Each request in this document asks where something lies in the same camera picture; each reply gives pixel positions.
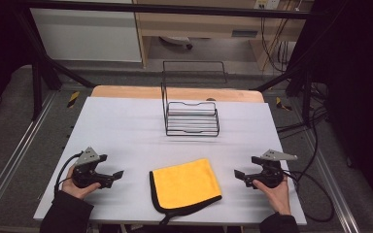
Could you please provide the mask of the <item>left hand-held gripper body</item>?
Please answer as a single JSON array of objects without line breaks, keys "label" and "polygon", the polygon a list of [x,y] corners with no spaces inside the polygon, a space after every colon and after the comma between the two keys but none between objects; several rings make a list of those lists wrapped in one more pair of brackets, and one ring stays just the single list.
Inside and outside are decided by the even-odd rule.
[{"label": "left hand-held gripper body", "polygon": [[111,188],[113,177],[95,171],[99,163],[101,163],[99,154],[92,147],[84,150],[76,161],[73,170],[72,180],[75,186],[84,188],[93,183],[100,183],[100,188]]}]

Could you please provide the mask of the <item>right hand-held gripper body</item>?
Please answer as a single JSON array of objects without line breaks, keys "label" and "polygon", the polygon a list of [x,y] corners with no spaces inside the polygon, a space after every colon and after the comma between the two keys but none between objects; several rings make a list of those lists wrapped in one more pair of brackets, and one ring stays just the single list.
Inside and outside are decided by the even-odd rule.
[{"label": "right hand-held gripper body", "polygon": [[296,155],[276,150],[268,150],[262,156],[257,157],[263,159],[263,163],[260,165],[262,171],[258,174],[246,175],[245,179],[246,187],[252,187],[253,189],[256,189],[253,180],[258,180],[270,188],[278,186],[284,178],[281,161],[297,159]]}]

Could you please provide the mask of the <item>yellow cloth with black trim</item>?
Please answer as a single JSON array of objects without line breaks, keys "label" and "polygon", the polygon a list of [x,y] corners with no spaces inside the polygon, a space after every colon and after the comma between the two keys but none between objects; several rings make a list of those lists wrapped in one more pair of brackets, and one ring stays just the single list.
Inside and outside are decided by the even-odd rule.
[{"label": "yellow cloth with black trim", "polygon": [[164,214],[159,225],[199,212],[222,198],[207,158],[150,171],[150,187],[154,208]]}]

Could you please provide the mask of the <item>black wire rack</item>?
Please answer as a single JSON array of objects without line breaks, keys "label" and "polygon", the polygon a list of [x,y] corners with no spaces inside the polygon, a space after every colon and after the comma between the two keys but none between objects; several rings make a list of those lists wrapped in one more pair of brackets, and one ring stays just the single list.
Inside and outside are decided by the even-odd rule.
[{"label": "black wire rack", "polygon": [[218,137],[219,112],[211,97],[191,100],[188,89],[227,83],[222,61],[165,60],[160,84],[167,136]]}]

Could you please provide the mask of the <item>person's right hand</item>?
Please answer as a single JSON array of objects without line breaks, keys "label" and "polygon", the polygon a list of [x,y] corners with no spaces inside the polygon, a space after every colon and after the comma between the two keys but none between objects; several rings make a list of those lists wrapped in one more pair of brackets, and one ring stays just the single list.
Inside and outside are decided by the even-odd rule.
[{"label": "person's right hand", "polygon": [[284,177],[280,184],[274,188],[270,188],[258,180],[253,180],[253,184],[266,195],[275,212],[283,216],[291,215],[287,177]]}]

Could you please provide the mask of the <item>person's left hand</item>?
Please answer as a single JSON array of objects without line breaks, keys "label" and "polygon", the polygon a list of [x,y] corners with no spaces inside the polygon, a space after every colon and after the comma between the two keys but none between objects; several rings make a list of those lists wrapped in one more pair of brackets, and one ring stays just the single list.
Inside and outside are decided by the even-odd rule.
[{"label": "person's left hand", "polygon": [[63,182],[61,190],[65,193],[73,196],[73,197],[84,200],[88,196],[88,194],[94,192],[100,186],[101,186],[100,183],[93,183],[93,184],[91,184],[87,187],[79,188],[79,187],[75,186],[72,178],[68,177]]}]

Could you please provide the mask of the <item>yellow black floor tape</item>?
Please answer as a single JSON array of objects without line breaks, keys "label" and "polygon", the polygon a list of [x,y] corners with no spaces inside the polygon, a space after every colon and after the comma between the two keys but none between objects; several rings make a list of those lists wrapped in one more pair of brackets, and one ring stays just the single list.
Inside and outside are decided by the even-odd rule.
[{"label": "yellow black floor tape", "polygon": [[68,101],[67,108],[73,108],[73,106],[74,106],[76,100],[78,99],[79,95],[80,95],[79,91],[75,91],[75,92],[72,93],[72,95],[71,95],[71,97]]},{"label": "yellow black floor tape", "polygon": [[284,105],[280,97],[276,97],[276,107],[279,109],[284,109],[286,111],[292,111],[292,107]]}]

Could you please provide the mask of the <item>wooden table board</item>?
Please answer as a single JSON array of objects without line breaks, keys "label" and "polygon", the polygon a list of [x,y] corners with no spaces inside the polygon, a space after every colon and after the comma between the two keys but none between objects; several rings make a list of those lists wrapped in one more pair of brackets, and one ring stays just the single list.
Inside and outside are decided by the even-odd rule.
[{"label": "wooden table board", "polygon": [[[258,91],[228,88],[184,88],[168,87],[170,99],[199,100],[215,99],[222,102],[263,103],[264,98]],[[160,99],[159,86],[98,85],[92,90],[91,97]]]}]

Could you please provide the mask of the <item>white cabinet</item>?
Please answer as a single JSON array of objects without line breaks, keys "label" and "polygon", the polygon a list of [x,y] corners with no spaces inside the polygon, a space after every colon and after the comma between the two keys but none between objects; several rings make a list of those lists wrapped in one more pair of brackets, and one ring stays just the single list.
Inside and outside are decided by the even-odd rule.
[{"label": "white cabinet", "polygon": [[32,9],[47,54],[57,60],[142,60],[131,13]]}]

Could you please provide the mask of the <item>office chair base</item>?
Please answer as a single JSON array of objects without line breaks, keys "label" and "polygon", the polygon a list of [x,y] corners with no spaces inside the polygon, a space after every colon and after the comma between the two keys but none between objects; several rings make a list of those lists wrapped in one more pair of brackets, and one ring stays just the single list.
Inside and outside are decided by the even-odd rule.
[{"label": "office chair base", "polygon": [[188,37],[161,37],[161,40],[178,46],[184,46],[188,50],[191,50],[193,48],[192,43],[190,42],[190,39]]}]

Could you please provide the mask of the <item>light wooden desk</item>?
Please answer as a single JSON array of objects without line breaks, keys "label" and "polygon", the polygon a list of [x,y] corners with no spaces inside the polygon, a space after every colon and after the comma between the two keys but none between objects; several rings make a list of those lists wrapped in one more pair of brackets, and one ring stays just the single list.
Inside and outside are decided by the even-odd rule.
[{"label": "light wooden desk", "polygon": [[[132,0],[135,4],[221,7],[260,10],[255,0]],[[276,10],[309,11],[314,0],[280,0]],[[142,59],[148,59],[152,37],[243,38],[252,46],[258,68],[269,67],[276,46],[295,42],[304,27],[303,19],[221,17],[137,13],[135,15]]]}]

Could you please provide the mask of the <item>aluminium floor rail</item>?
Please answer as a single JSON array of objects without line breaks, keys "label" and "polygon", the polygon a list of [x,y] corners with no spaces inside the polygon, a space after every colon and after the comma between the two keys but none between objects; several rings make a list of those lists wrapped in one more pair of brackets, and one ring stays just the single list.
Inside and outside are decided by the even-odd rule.
[{"label": "aluminium floor rail", "polygon": [[353,216],[346,198],[344,197],[335,176],[327,165],[323,153],[319,147],[318,130],[314,124],[311,124],[311,128],[306,130],[305,138],[310,149],[312,150],[311,160],[318,169],[325,190],[332,200],[335,213],[344,229],[344,232],[359,233],[359,227],[356,223],[356,219]]},{"label": "aluminium floor rail", "polygon": [[0,173],[0,199],[2,198],[7,186],[9,185],[17,167],[21,163],[25,154],[27,153],[31,143],[33,142],[37,132],[44,122],[48,112],[51,109],[57,91],[51,91],[44,100],[43,110],[38,114],[37,118],[32,120],[25,133],[22,135],[17,147],[11,154],[9,161],[6,163],[3,171]]}]

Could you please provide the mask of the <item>black frame stand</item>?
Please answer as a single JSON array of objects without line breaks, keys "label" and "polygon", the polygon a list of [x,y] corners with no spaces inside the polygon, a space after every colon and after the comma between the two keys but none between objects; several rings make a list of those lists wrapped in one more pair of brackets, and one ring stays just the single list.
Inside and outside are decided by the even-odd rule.
[{"label": "black frame stand", "polygon": [[301,119],[303,123],[310,126],[312,70],[313,67],[308,62],[295,64],[282,75],[255,87],[254,91],[263,92],[284,80],[290,79],[286,94],[288,97],[294,97],[298,93],[302,93]]},{"label": "black frame stand", "polygon": [[85,87],[96,87],[95,83],[82,78],[50,58],[41,40],[38,29],[32,23],[32,17],[28,17],[28,10],[26,8],[13,7],[12,13],[26,37],[26,42],[28,43],[28,48],[30,49],[30,55],[32,58],[32,83],[34,97],[33,120],[37,119],[43,111],[42,82],[45,82],[50,90],[59,90],[62,87],[61,80],[57,75],[58,72]]}]

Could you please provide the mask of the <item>white wall power outlet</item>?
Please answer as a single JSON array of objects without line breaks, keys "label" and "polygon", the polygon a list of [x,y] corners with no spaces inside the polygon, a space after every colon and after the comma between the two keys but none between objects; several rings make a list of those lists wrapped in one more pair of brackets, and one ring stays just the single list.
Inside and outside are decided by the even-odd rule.
[{"label": "white wall power outlet", "polygon": [[261,10],[276,10],[280,4],[280,0],[255,0],[254,8]]}]

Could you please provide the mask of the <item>black horizontal frame beam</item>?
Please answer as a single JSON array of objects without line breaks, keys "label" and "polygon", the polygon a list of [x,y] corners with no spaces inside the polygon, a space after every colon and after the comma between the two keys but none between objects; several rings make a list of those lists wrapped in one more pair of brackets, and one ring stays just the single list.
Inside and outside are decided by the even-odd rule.
[{"label": "black horizontal frame beam", "polygon": [[220,7],[124,4],[124,3],[79,2],[79,1],[51,1],[51,0],[16,0],[16,3],[26,8],[51,9],[51,10],[73,10],[73,11],[225,16],[225,17],[264,17],[264,18],[289,18],[289,19],[312,19],[312,18],[325,17],[324,12],[250,10],[250,9],[220,8]]}]

